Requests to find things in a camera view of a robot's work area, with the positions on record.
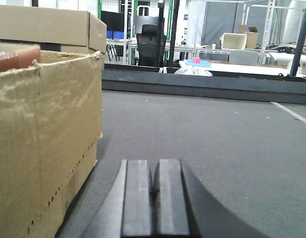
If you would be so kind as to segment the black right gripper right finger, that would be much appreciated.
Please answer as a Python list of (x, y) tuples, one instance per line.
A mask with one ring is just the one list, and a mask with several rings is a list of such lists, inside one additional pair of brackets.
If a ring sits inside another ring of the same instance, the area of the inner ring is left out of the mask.
[(154, 186), (158, 238), (264, 238), (220, 203), (179, 160), (161, 159)]

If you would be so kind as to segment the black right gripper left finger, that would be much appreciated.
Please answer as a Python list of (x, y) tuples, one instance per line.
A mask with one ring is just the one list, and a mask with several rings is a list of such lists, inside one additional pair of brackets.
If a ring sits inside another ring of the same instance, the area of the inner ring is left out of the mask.
[(148, 238), (153, 234), (146, 160), (122, 160), (118, 175), (82, 238)]

